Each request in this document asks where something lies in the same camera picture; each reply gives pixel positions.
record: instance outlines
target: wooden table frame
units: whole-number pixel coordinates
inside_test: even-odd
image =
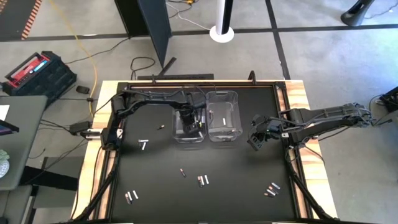
[[[97,106],[103,106],[113,95],[116,94],[118,83],[129,82],[137,84],[151,84],[152,81],[104,81],[99,93],[99,99]],[[179,83],[225,83],[229,82],[231,84],[236,83],[251,83],[251,80],[159,80],[157,83],[173,83],[178,86]],[[304,84],[301,80],[258,80],[261,82],[279,82],[285,83],[287,98],[289,101],[290,109],[292,108],[307,108],[310,109],[308,105],[307,95],[305,93]],[[280,104],[280,109],[285,110],[285,101],[283,98],[282,90],[278,90],[278,99]],[[93,128],[105,128],[108,125],[109,117],[111,115],[111,104],[108,103],[98,112],[96,112],[93,120]],[[100,148],[101,142],[99,140],[92,140],[87,145],[87,150],[85,154],[85,160],[83,162],[83,167],[81,170],[81,175],[79,179],[78,186],[78,203],[75,206],[76,212],[73,218],[79,216],[83,209],[88,205],[92,196],[98,190],[98,183],[101,180],[101,173],[103,169],[107,169],[107,174],[110,172],[113,162],[114,162],[114,152],[111,152],[108,166],[104,167],[105,151],[98,149]],[[311,140],[307,143],[307,146],[314,151],[321,154],[320,146],[317,140]],[[303,173],[305,176],[305,182],[310,193],[313,195],[315,200],[323,207],[323,209],[332,217],[337,217],[335,204],[333,202],[333,197],[331,195],[331,190],[329,186],[328,177],[326,174],[325,166],[322,160],[305,148],[300,150],[300,158],[302,161]],[[302,218],[307,218],[307,212],[305,207],[305,202],[303,195],[299,188],[295,186],[295,191],[297,193],[297,203],[298,209],[300,211],[300,216]],[[109,197],[109,187],[106,189],[101,199],[101,205],[98,212],[98,218],[105,218],[106,208],[108,205]]]

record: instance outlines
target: wooden table edge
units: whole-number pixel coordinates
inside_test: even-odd
[[[152,81],[147,81],[147,80],[142,80],[142,81],[105,80],[102,82],[101,85],[97,106],[99,105],[102,106],[110,99],[110,97],[116,94],[116,89],[118,83],[120,82],[152,83]],[[176,83],[176,84],[187,83],[187,82],[188,83],[217,83],[217,82],[242,83],[242,82],[252,82],[252,81],[251,80],[159,80],[157,81],[157,83]],[[302,80],[258,80],[257,82],[285,82],[290,108],[308,108],[308,109],[310,108]],[[283,110],[285,108],[284,100],[281,97],[282,94],[280,93],[281,91],[278,90],[279,103],[281,109]],[[107,126],[110,116],[109,110],[107,111],[105,109],[107,106],[105,106],[103,110],[98,111],[98,113],[96,114],[93,121],[93,128],[104,128]],[[100,152],[98,152],[100,144],[101,143],[99,140],[94,140],[90,141],[89,144],[87,145],[85,159],[83,161],[83,167],[79,179],[80,184],[78,186],[78,193],[79,193],[78,203],[77,205],[75,205],[76,204],[76,197],[75,197],[75,203],[72,209],[73,211],[74,207],[77,206],[73,218],[79,216],[79,214],[88,205],[90,199],[92,198],[92,196],[94,196],[95,192],[97,191],[98,182],[100,181],[100,174],[104,162],[103,161],[104,151],[101,150]],[[317,151],[319,154],[321,154],[318,141],[310,141],[307,145],[314,151]],[[96,164],[93,192],[91,192],[91,188],[93,186],[93,173],[95,166],[94,163],[96,160],[97,153],[99,153],[98,154],[99,158]],[[311,192],[311,194],[313,194],[317,202],[324,208],[324,210],[329,215],[337,217],[335,204],[333,201],[333,197],[328,182],[328,177],[326,174],[325,166],[323,165],[322,161],[316,155],[311,154],[311,152],[306,150],[301,150],[300,156],[302,158],[306,183],[309,191]],[[111,153],[108,162],[107,173],[110,172],[110,168],[113,164],[113,157],[114,153]],[[307,217],[303,195],[297,186],[295,186],[295,188],[297,192],[300,214],[302,217]],[[108,204],[108,197],[109,197],[109,187],[107,191],[104,193],[103,198],[101,200],[101,206],[98,218],[105,217],[106,207]]]

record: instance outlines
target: floor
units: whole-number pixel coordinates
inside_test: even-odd
[[[125,33],[114,1],[54,2],[69,18],[77,34]],[[266,2],[271,2],[276,26],[281,29],[276,30],[272,26],[270,8],[267,8]],[[360,29],[346,30],[340,15],[355,2],[356,0],[236,0],[231,27],[254,31],[245,34],[238,32],[227,44],[217,44],[208,35],[173,36],[166,61],[171,57],[176,57],[177,61],[167,74],[214,73],[216,79],[246,79],[250,70],[254,70],[261,79],[283,79],[285,75],[294,80],[304,80],[313,109],[349,102],[368,106],[373,96],[385,93],[398,84],[398,26],[378,26],[398,24],[398,8],[365,19],[365,26]],[[376,1],[367,17],[385,11],[395,2]],[[179,9],[187,8],[184,4],[171,4]],[[215,21],[215,10],[212,10],[215,6],[214,0],[200,0],[191,10],[183,12],[182,16],[210,28]],[[170,15],[175,12],[169,7],[168,10]],[[201,30],[177,17],[170,19],[170,25],[173,31]],[[71,33],[49,1],[43,0],[29,37],[45,38],[41,41],[0,42],[0,67],[4,73],[11,71],[33,52],[42,50],[55,52],[64,62],[84,57],[85,54],[74,40],[45,40],[66,35]],[[93,54],[110,49],[121,40],[123,38],[82,42]],[[131,59],[138,56],[157,58],[150,38],[124,41],[113,51],[96,56],[99,82],[95,97],[98,97],[101,81],[129,79]],[[134,68],[148,63],[147,60],[139,60],[134,62]],[[78,74],[77,84],[92,86],[93,68],[89,60],[72,63],[70,68]],[[137,74],[157,74],[160,69],[157,61],[155,66]],[[74,91],[64,97],[85,98]],[[384,109],[375,104],[372,105],[372,111],[378,118],[385,114]],[[88,105],[85,101],[59,100],[46,110],[44,119],[59,124],[72,124],[87,116]],[[337,213],[342,220],[393,223],[396,219],[397,136],[397,124],[389,123],[376,128],[349,129],[344,134],[320,143]],[[58,157],[80,141],[79,137],[64,131],[41,129],[30,156],[35,157],[43,149],[46,150],[37,159],[29,159],[27,164],[41,167],[44,157]],[[85,148],[82,147],[70,156],[82,157],[84,154]],[[65,221],[69,218],[71,209],[72,205],[38,209],[34,223]]]

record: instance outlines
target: transparent container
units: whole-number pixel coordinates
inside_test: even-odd
[[[242,134],[238,94],[235,91],[211,91],[207,98],[207,122],[210,140],[234,141]]]
[[[205,101],[205,96],[201,93],[192,93],[193,103]],[[206,108],[195,110],[195,124],[198,131],[186,133],[183,129],[180,112],[173,109],[173,138],[179,143],[198,143],[206,137]]]

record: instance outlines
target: black table surface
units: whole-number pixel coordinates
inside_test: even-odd
[[[19,133],[0,136],[0,149],[10,155],[10,169],[0,178],[0,190],[13,190],[18,186],[46,102],[46,96],[0,97],[0,105],[10,105],[6,121],[19,128]]]
[[[282,143],[269,141],[256,152],[246,142],[255,114],[277,115],[273,89],[229,90],[239,95],[244,130],[233,142],[211,142],[207,136],[198,144],[177,143],[172,137],[169,106],[144,106],[128,117],[112,201],[112,222],[293,220],[295,205]],[[165,128],[157,130],[162,124]],[[140,149],[138,139],[149,140],[145,150]],[[207,175],[209,184],[199,188],[198,175]],[[271,182],[281,187],[275,198],[264,196]],[[124,194],[133,190],[139,199],[128,205]]]

